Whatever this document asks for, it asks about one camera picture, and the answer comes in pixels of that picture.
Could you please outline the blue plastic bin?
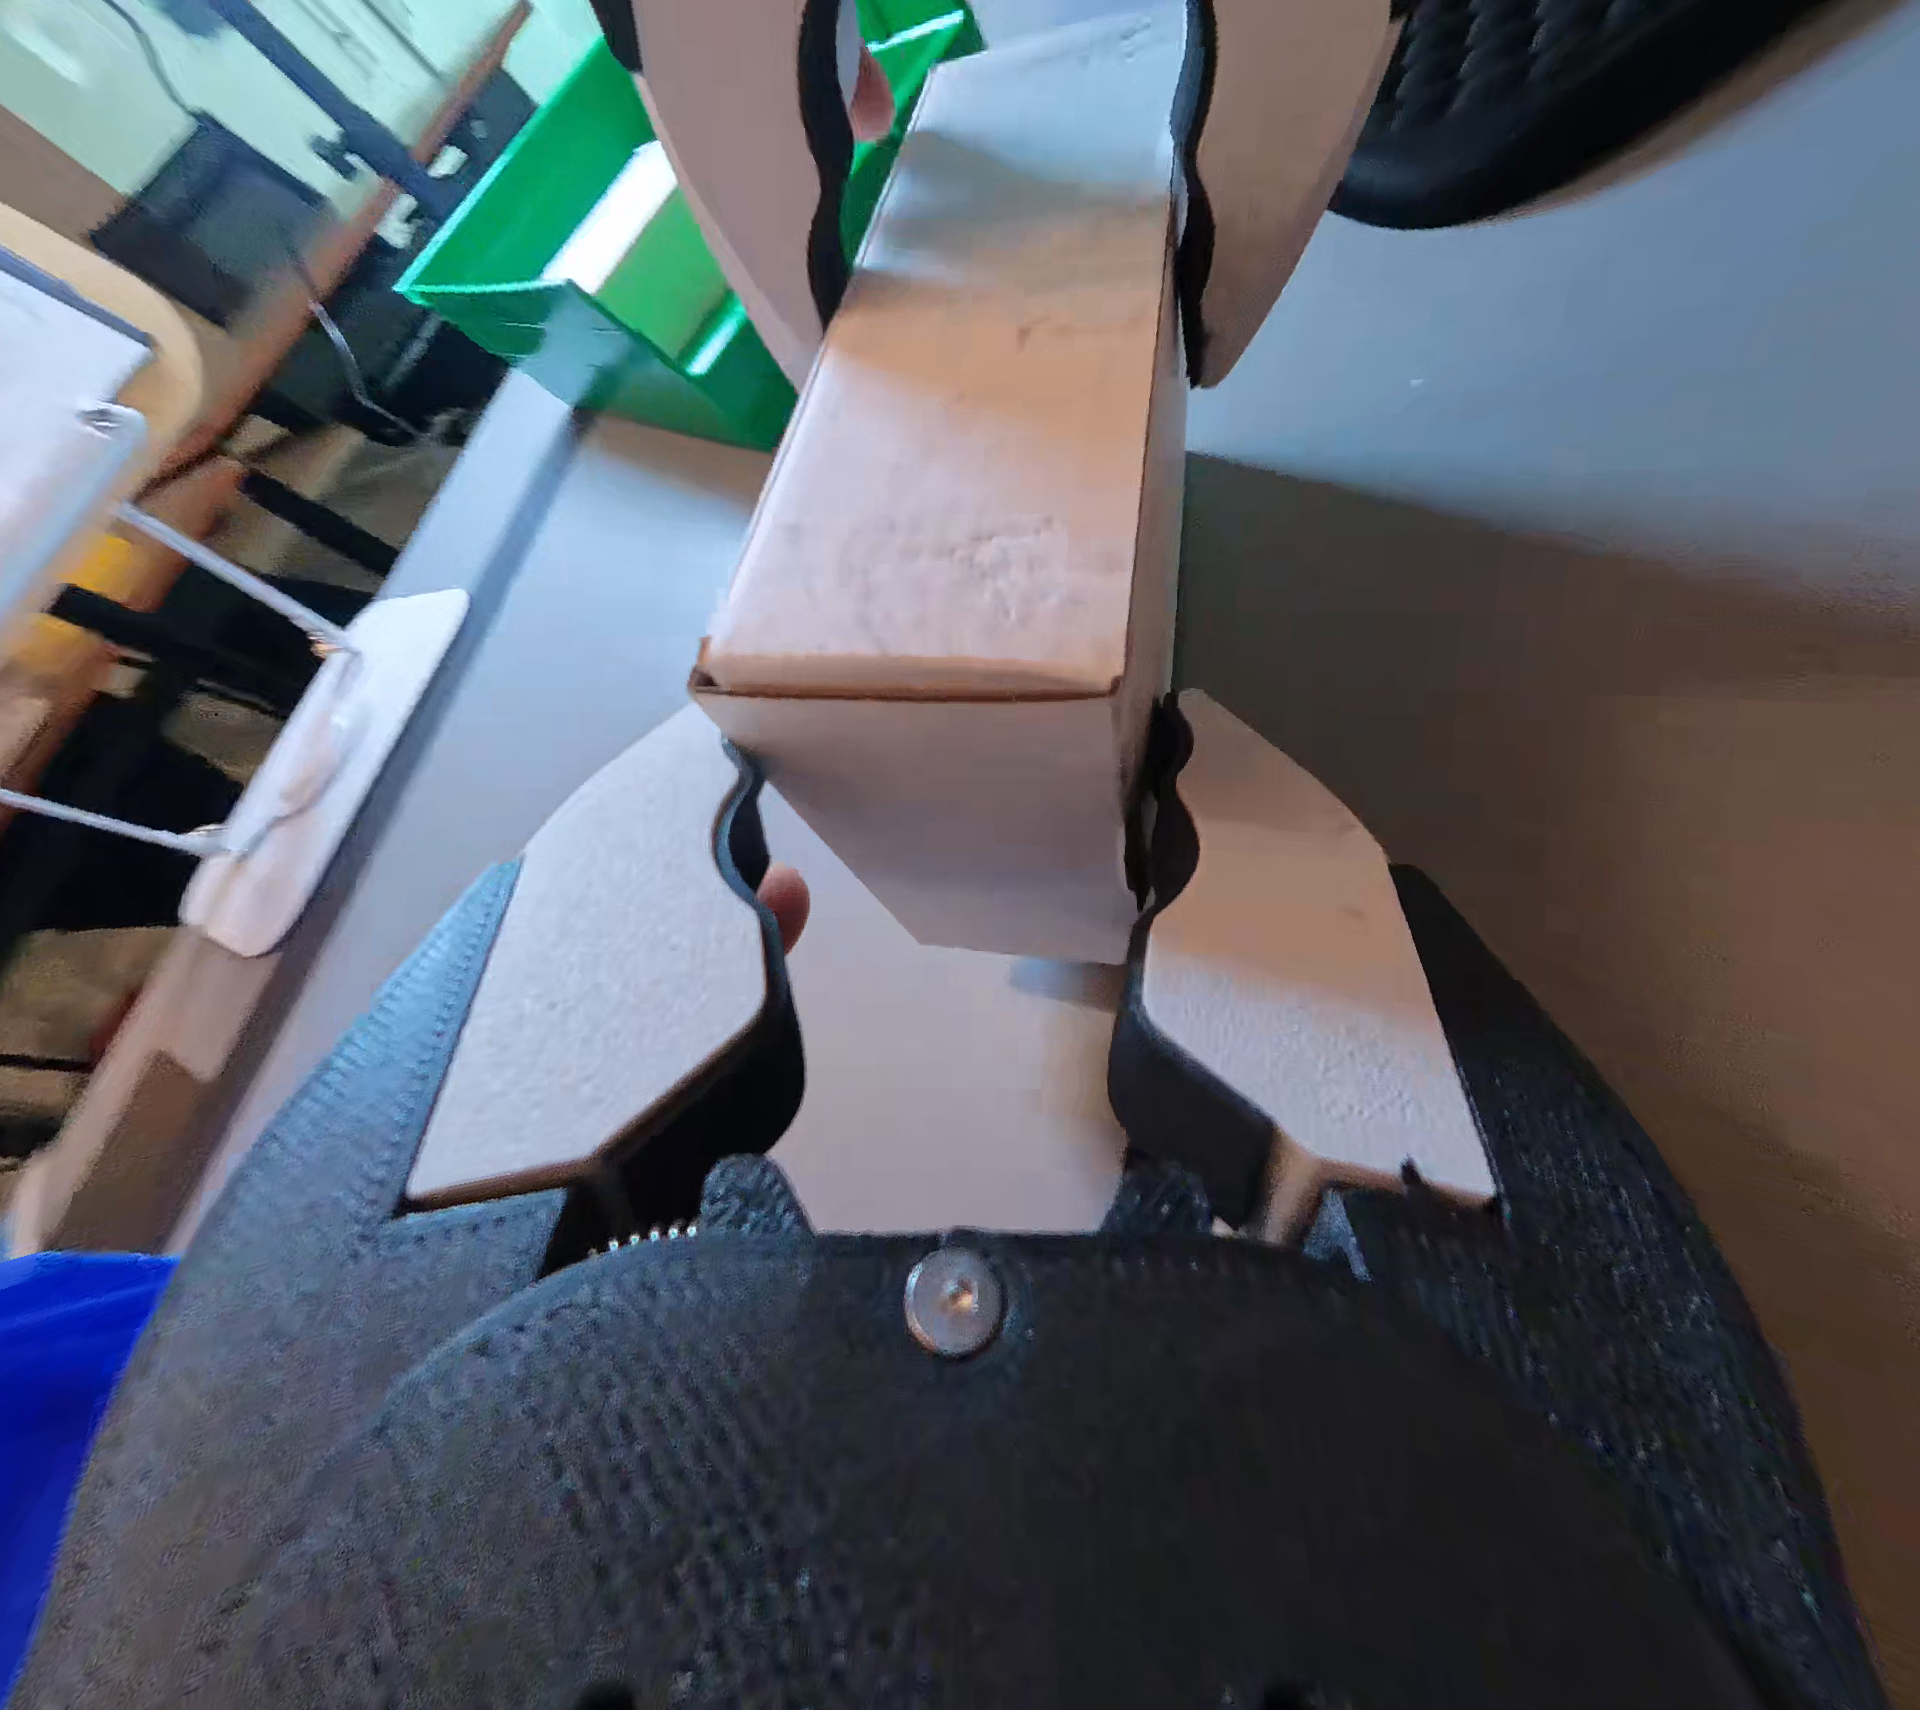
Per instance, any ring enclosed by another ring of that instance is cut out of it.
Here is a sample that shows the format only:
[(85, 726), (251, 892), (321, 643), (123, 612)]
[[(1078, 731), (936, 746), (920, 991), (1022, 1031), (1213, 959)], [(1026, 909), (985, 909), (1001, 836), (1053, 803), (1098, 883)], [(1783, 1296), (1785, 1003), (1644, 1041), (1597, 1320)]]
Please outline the blue plastic bin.
[(178, 1259), (46, 1252), (0, 1263), (0, 1689), (33, 1635), (93, 1428)]

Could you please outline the white cardboard box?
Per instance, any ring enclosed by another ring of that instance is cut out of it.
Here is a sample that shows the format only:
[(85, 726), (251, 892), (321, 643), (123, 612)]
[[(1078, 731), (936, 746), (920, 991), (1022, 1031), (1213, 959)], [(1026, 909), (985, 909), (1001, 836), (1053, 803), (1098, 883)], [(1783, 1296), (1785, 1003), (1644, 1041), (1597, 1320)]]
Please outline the white cardboard box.
[(936, 62), (693, 699), (936, 953), (1123, 963), (1175, 643), (1184, 33), (1098, 14)]

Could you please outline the green plastic bin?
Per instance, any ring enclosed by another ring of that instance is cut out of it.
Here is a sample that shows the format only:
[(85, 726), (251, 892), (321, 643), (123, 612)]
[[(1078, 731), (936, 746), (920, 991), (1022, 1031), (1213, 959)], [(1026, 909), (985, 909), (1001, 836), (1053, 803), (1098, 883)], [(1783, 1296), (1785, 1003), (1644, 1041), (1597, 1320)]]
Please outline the green plastic bin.
[[(969, 0), (851, 0), (851, 19), (900, 126), (851, 148), (843, 257), (876, 221), (926, 75), (985, 44)], [(706, 257), (643, 88), (609, 44), (569, 62), (396, 288), (576, 412), (750, 451), (775, 451), (792, 418), (782, 360)]]

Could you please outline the black computer case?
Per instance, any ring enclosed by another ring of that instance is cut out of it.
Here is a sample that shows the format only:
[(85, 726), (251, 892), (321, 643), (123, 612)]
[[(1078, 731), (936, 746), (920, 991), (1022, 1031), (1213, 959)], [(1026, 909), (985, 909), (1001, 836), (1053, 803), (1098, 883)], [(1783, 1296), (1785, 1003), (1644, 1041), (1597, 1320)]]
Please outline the black computer case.
[(153, 185), (85, 227), (85, 247), (234, 330), (310, 227), (325, 199), (194, 109)]

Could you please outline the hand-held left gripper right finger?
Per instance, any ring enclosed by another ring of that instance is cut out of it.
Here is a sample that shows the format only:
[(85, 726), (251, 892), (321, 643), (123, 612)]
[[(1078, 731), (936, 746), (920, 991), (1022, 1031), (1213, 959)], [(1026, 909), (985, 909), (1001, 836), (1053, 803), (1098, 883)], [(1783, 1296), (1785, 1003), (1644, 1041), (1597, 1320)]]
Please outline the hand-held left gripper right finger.
[(1331, 1188), (1494, 1204), (1396, 873), (1352, 803), (1213, 695), (1156, 709), (1147, 915), (1108, 1113), (1213, 1217), (1307, 1240)]

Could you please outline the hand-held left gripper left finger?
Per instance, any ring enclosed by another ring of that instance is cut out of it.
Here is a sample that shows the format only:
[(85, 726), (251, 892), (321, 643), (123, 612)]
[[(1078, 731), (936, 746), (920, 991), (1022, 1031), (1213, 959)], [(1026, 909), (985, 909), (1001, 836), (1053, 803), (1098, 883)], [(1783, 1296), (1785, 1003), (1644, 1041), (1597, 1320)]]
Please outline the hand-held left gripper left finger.
[(802, 1022), (761, 900), (761, 766), (681, 709), (517, 853), (407, 1204), (593, 1188), (693, 1211), (802, 1113)]

